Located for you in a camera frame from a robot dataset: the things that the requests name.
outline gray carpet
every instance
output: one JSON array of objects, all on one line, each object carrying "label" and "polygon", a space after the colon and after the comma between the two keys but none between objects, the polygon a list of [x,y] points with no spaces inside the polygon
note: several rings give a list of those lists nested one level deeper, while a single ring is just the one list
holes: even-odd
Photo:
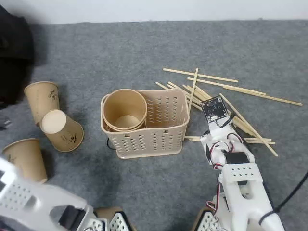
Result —
[{"label": "gray carpet", "polygon": [[[85,138],[71,153],[53,149],[34,126],[24,98],[1,111],[13,124],[0,131],[0,148],[40,138],[49,184],[85,198],[94,207],[122,206],[140,231],[187,231],[205,201],[215,194],[217,171],[198,142],[185,141],[178,155],[119,159],[106,147],[100,126],[102,97],[119,88],[160,89],[155,81],[191,84],[163,67],[239,80],[237,86],[304,103],[274,102],[198,84],[229,98],[263,137],[273,138],[274,157],[251,145],[274,204],[307,170],[308,22],[147,22],[33,26],[37,66],[31,82],[59,84],[61,108],[82,124]],[[192,109],[187,134],[207,130]],[[307,230],[308,182],[281,211],[286,230]]]}]

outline plastic basket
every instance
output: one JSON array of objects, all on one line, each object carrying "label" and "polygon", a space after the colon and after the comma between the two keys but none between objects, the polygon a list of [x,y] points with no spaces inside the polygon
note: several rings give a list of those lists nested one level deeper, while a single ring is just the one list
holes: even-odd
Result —
[{"label": "plastic basket", "polygon": [[[101,115],[102,130],[116,148],[118,157],[129,159],[179,153],[189,121],[184,93],[179,89],[141,90],[139,93],[148,105],[146,128],[112,132]],[[101,108],[107,96],[103,97]]]}]

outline pile of chopsticks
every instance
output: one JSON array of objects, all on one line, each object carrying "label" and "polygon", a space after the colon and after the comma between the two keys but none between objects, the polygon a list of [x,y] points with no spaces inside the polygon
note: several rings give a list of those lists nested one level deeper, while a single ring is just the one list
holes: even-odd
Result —
[{"label": "pile of chopsticks", "polygon": [[[165,90],[169,90],[169,89],[180,89],[184,92],[184,94],[186,95],[187,101],[188,101],[188,109],[190,111],[191,107],[195,107],[196,109],[202,111],[202,108],[200,106],[200,103],[202,101],[208,100],[210,98],[212,98],[208,93],[206,93],[204,90],[202,90],[200,87],[198,87],[196,85],[197,82],[201,82],[201,83],[206,83],[206,84],[211,84],[211,85],[216,85],[216,86],[220,86],[223,87],[224,89],[228,89],[228,90],[233,90],[233,91],[237,91],[237,92],[241,92],[244,94],[249,94],[249,95],[254,95],[257,97],[261,97],[261,98],[265,98],[265,99],[270,99],[270,100],[275,100],[275,101],[280,101],[283,103],[290,103],[290,104],[294,104],[297,106],[302,106],[302,103],[298,103],[298,102],[294,102],[294,101],[290,101],[290,100],[285,100],[285,99],[281,99],[281,98],[276,98],[276,97],[271,97],[271,96],[267,96],[266,93],[264,92],[260,92],[257,90],[251,90],[251,89],[246,89],[246,88],[240,88],[240,87],[236,87],[236,86],[231,86],[231,85],[227,85],[227,84],[221,84],[221,83],[217,83],[217,82],[212,82],[212,81],[207,81],[207,80],[203,80],[203,79],[198,79],[198,77],[204,77],[204,78],[210,78],[210,79],[215,79],[215,80],[221,80],[221,81],[228,81],[228,82],[238,82],[238,80],[235,79],[229,79],[229,78],[221,78],[221,77],[215,77],[215,76],[208,76],[208,75],[203,75],[203,74],[199,74],[198,71],[199,69],[197,68],[195,73],[191,73],[191,72],[186,72],[186,71],[179,71],[179,70],[173,70],[173,69],[167,69],[167,68],[163,68],[164,71],[168,71],[168,72],[174,72],[174,73],[179,73],[179,74],[185,74],[185,75],[190,75],[190,76],[194,76],[194,78],[192,77],[188,77],[188,80],[192,80],[193,84],[192,86],[189,85],[182,85],[183,88],[181,88],[180,86],[175,85],[172,82],[168,82],[167,86],[164,86],[163,84],[156,82],[156,84],[158,86],[160,86],[161,88],[165,89]],[[239,129],[241,129],[243,132],[249,134],[252,137],[247,137],[244,138],[246,140],[247,143],[262,143],[264,145],[267,146],[267,148],[275,155],[278,156],[277,153],[273,150],[273,148],[270,145],[275,144],[275,142],[272,141],[272,139],[270,138],[263,138],[246,120],[245,118],[237,111],[237,109],[229,102],[229,100],[224,97],[222,94],[220,94],[221,97],[223,98],[224,102],[227,103],[229,105],[229,107],[236,113],[236,116],[233,119],[233,124],[238,127]],[[186,139],[189,139],[191,141],[200,141],[200,137],[198,136],[185,136]]]}]

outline black bag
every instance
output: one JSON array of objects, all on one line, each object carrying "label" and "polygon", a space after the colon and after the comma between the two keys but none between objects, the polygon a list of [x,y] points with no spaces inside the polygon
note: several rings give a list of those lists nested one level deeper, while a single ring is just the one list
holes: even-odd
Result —
[{"label": "black bag", "polygon": [[33,39],[27,22],[0,5],[0,109],[16,103],[33,61]]}]

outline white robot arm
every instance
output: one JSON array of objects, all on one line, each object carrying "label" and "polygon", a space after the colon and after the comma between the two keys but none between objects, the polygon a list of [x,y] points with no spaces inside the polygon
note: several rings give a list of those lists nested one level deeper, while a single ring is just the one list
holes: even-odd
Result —
[{"label": "white robot arm", "polygon": [[213,219],[219,218],[220,223],[220,226],[211,230],[284,231],[277,214],[258,224],[262,216],[273,208],[254,155],[233,129],[232,116],[223,100],[220,96],[214,97],[202,102],[201,106],[209,132],[200,141],[209,164],[221,170],[218,180],[224,190],[224,193],[218,192],[213,201],[208,202],[208,206],[215,211]]},{"label": "white robot arm", "polygon": [[[0,215],[15,219],[30,229],[44,231],[106,231],[107,222],[97,219],[87,202],[59,187],[22,177],[11,163],[0,158]],[[69,205],[59,223],[50,212]]]}]

